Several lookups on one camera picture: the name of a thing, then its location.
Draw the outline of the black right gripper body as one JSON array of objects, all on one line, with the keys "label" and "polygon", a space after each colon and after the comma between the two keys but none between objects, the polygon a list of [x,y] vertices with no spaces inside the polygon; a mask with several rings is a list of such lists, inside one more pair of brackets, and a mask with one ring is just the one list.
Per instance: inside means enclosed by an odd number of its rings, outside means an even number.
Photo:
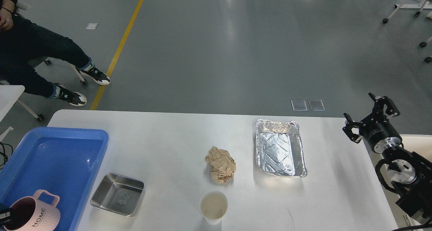
[{"label": "black right gripper body", "polygon": [[381,154],[387,148],[402,144],[402,137],[388,119],[364,122],[360,126],[360,135],[374,153]]}]

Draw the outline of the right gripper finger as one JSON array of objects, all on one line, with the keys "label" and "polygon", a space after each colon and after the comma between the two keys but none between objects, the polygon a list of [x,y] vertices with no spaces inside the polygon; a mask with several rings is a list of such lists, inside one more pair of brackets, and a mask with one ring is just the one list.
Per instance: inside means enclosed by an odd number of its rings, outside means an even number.
[{"label": "right gripper finger", "polygon": [[368,95],[374,102],[368,121],[385,122],[390,117],[398,117],[401,114],[391,98],[375,96],[372,93],[368,93]]},{"label": "right gripper finger", "polygon": [[356,144],[360,143],[361,139],[364,138],[366,134],[365,119],[360,122],[355,122],[348,113],[344,113],[344,117],[346,122],[343,127],[343,132],[352,142]]}]

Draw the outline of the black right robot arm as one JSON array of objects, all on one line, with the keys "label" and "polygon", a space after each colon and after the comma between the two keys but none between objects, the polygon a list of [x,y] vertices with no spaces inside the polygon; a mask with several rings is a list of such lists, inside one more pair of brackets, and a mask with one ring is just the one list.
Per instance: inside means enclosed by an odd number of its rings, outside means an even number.
[{"label": "black right robot arm", "polygon": [[432,165],[417,152],[404,148],[401,135],[390,123],[390,117],[400,114],[392,99],[368,94],[373,100],[372,111],[364,119],[355,122],[349,114],[342,128],[354,143],[366,142],[381,160],[375,165],[377,178],[387,191],[399,196],[395,204],[418,225],[401,230],[431,228],[432,219]]}]

